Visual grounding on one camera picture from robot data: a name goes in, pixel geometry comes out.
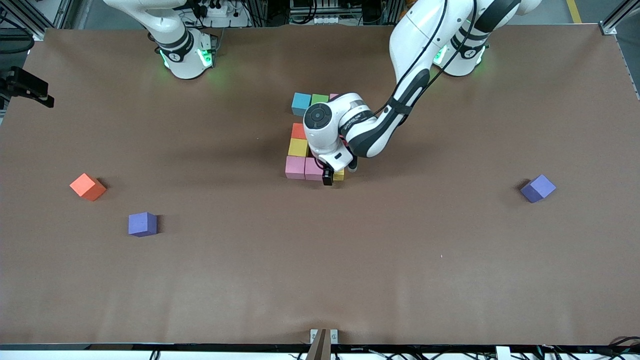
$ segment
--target yellow cube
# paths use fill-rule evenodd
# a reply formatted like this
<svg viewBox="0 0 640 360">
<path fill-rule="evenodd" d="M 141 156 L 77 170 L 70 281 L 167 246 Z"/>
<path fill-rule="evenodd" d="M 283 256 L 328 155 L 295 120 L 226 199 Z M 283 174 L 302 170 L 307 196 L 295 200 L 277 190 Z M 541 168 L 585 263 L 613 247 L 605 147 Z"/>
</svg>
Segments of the yellow cube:
<svg viewBox="0 0 640 360">
<path fill-rule="evenodd" d="M 344 169 L 333 173 L 333 181 L 343 181 L 343 180 L 344 180 Z"/>
<path fill-rule="evenodd" d="M 309 142 L 303 139 L 291 139 L 289 143 L 289 156 L 307 156 Z"/>
</svg>

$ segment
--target light blue cube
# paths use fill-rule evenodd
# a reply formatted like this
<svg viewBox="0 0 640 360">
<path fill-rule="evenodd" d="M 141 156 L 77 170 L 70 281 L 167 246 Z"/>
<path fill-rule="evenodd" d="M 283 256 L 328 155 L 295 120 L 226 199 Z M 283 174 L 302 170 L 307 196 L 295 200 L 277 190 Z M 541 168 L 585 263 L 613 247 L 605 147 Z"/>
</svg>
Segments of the light blue cube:
<svg viewBox="0 0 640 360">
<path fill-rule="evenodd" d="M 311 95 L 296 92 L 293 94 L 293 102 L 291 103 L 291 111 L 293 115 L 305 116 L 305 111 L 311 105 Z"/>
<path fill-rule="evenodd" d="M 540 175 L 537 178 L 529 181 L 520 192 L 530 202 L 538 202 L 545 197 L 549 196 L 556 189 L 556 186 L 547 179 L 546 176 Z"/>
<path fill-rule="evenodd" d="M 157 216 L 151 213 L 129 215 L 129 235 L 141 238 L 143 236 L 155 235 L 157 233 Z"/>
</svg>

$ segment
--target brown table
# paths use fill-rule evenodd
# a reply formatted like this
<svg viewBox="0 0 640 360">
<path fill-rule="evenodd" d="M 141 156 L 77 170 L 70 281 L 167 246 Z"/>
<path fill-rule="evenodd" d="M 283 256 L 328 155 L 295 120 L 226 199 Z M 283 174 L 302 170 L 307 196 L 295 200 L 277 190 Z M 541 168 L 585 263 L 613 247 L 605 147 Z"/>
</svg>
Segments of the brown table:
<svg viewBox="0 0 640 360">
<path fill-rule="evenodd" d="M 640 104 L 596 25 L 511 26 L 333 188 L 284 177 L 293 92 L 394 85 L 391 28 L 235 29 L 174 78 L 144 31 L 47 33 L 56 107 L 0 127 L 0 342 L 603 344 L 640 332 Z M 87 172 L 96 202 L 68 187 Z M 529 204 L 516 187 L 558 187 Z M 162 233 L 127 235 L 127 216 Z"/>
</svg>

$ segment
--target cube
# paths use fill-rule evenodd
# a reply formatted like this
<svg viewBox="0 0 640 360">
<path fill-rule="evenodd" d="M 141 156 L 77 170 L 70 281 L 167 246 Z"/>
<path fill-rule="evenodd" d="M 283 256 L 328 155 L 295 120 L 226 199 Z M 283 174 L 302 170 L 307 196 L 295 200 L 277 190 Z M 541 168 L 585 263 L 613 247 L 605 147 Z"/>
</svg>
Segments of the cube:
<svg viewBox="0 0 640 360">
<path fill-rule="evenodd" d="M 306 140 L 302 139 L 291 139 L 289 142 L 289 156 L 307 156 L 307 150 L 309 148 L 309 143 Z"/>
<path fill-rule="evenodd" d="M 96 201 L 105 191 L 105 188 L 100 181 L 89 175 L 82 174 L 71 185 L 69 185 L 78 196 L 89 201 Z"/>
<path fill-rule="evenodd" d="M 316 163 L 316 158 L 305 158 L 305 179 L 322 181 L 323 169 Z"/>
<path fill-rule="evenodd" d="M 299 156 L 287 156 L 284 173 L 287 179 L 305 179 L 305 159 Z"/>
<path fill-rule="evenodd" d="M 311 95 L 299 92 L 293 94 L 293 102 L 291 103 L 293 115 L 305 116 L 305 111 L 309 105 L 311 105 Z"/>
<path fill-rule="evenodd" d="M 538 202 L 545 197 L 549 196 L 556 189 L 556 186 L 547 179 L 546 176 L 540 175 L 537 178 L 529 181 L 520 192 L 524 195 L 529 202 Z"/>
<path fill-rule="evenodd" d="M 344 180 L 344 169 L 333 173 L 333 181 L 343 181 L 343 180 Z"/>
<path fill-rule="evenodd" d="M 151 213 L 129 215 L 129 235 L 141 238 L 143 236 L 155 235 L 157 233 L 157 216 Z"/>
<path fill-rule="evenodd" d="M 307 136 L 305 135 L 305 127 L 302 124 L 295 122 L 293 124 L 293 129 L 291 130 L 291 138 L 306 140 Z"/>
<path fill-rule="evenodd" d="M 318 94 L 311 95 L 311 105 L 316 104 L 318 102 L 328 102 L 328 101 L 329 101 L 329 95 L 318 95 Z"/>
</svg>

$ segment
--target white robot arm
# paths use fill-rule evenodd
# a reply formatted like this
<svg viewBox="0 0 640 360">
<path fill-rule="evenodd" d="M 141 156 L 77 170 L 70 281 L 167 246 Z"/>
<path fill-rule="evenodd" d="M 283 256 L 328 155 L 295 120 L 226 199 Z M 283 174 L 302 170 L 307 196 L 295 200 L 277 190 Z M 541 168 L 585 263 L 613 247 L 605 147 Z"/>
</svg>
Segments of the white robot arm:
<svg viewBox="0 0 640 360">
<path fill-rule="evenodd" d="M 529 4 L 527 11 L 531 11 L 540 1 L 418 0 L 391 34 L 389 53 L 397 85 L 377 111 L 382 111 L 379 117 L 355 93 L 314 104 L 305 112 L 305 134 L 312 154 L 325 165 L 324 183 L 331 184 L 333 171 L 345 167 L 355 171 L 357 157 L 371 158 L 385 148 L 415 102 L 440 74 L 433 79 L 430 76 L 434 60 L 437 65 L 444 63 L 447 73 L 451 67 L 454 75 L 468 74 L 480 62 L 486 34 L 507 23 L 521 3 Z M 486 37 L 480 39 L 480 32 Z M 467 45 L 468 40 L 481 43 Z"/>
<path fill-rule="evenodd" d="M 193 79 L 213 66 L 211 35 L 187 29 L 173 8 L 187 0 L 104 0 L 139 21 L 160 47 L 164 66 L 181 79 Z"/>
</svg>

